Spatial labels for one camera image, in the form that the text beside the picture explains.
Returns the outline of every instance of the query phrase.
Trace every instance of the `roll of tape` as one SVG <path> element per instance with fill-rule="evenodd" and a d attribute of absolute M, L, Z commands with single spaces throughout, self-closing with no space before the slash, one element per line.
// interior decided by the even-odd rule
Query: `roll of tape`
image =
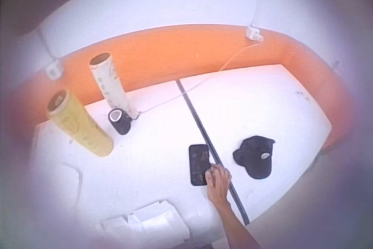
<path fill-rule="evenodd" d="M 61 90 L 52 97 L 47 106 L 47 117 L 95 155 L 104 157 L 112 151 L 114 146 L 112 139 L 69 91 Z"/>
<path fill-rule="evenodd" d="M 132 118 L 122 109 L 113 109 L 108 114 L 109 122 L 120 135 L 125 135 L 131 128 Z"/>
<path fill-rule="evenodd" d="M 138 112 L 129 103 L 115 71 L 111 55 L 108 52 L 97 55 L 91 59 L 89 68 L 111 109 L 123 109 L 132 119 L 135 119 Z"/>

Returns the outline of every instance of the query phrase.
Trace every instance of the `stack of paper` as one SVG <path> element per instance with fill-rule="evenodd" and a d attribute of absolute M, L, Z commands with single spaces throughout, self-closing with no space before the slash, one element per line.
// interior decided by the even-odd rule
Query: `stack of paper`
<path fill-rule="evenodd" d="M 103 222 L 105 231 L 128 248 L 166 249 L 189 239 L 189 229 L 167 201 L 156 202 L 128 215 Z"/>

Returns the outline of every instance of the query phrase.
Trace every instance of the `forearm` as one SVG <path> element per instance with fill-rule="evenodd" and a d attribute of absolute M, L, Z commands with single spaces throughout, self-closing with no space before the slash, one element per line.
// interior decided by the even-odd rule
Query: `forearm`
<path fill-rule="evenodd" d="M 216 207 L 230 249 L 260 249 L 260 245 L 237 219 L 229 204 Z"/>

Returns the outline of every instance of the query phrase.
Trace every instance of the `black strip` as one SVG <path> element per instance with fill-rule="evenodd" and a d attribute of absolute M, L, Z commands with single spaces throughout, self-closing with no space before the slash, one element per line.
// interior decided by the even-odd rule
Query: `black strip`
<path fill-rule="evenodd" d="M 200 121 L 200 118 L 198 117 L 197 112 L 194 109 L 194 106 L 193 106 L 191 100 L 189 99 L 189 96 L 185 93 L 185 89 L 182 86 L 180 80 L 176 80 L 176 84 L 179 87 L 181 93 L 184 93 L 182 96 L 184 97 L 184 100 L 185 100 L 186 104 L 188 105 L 189 110 L 191 111 L 192 116 L 193 116 L 195 122 L 197 123 L 197 126 L 198 126 L 203 138 L 205 139 L 205 142 L 206 142 L 207 146 L 209 147 L 215 162 L 224 166 L 223 163 L 221 162 L 220 158 L 219 158 L 219 155 L 217 154 L 217 152 L 215 150 L 214 145 L 211 142 L 211 139 L 209 138 L 204 126 L 202 125 L 202 122 Z M 245 225 L 250 224 L 249 217 L 246 214 L 245 208 L 242 205 L 242 202 L 241 202 L 240 198 L 238 197 L 237 192 L 235 191 L 235 188 L 234 188 L 232 182 L 229 185 L 229 191 L 230 191 L 230 193 L 233 197 L 233 200 L 234 200 L 235 204 L 238 207 L 238 210 L 240 210 L 240 213 L 241 213 L 242 219 L 244 220 Z"/>

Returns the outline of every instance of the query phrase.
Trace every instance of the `human hand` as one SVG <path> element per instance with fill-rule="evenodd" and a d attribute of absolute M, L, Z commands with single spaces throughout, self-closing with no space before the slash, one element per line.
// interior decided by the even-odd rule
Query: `human hand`
<path fill-rule="evenodd" d="M 215 208 L 229 206 L 227 194 L 232 176 L 227 169 L 219 164 L 211 164 L 211 166 L 205 174 L 207 197 Z"/>

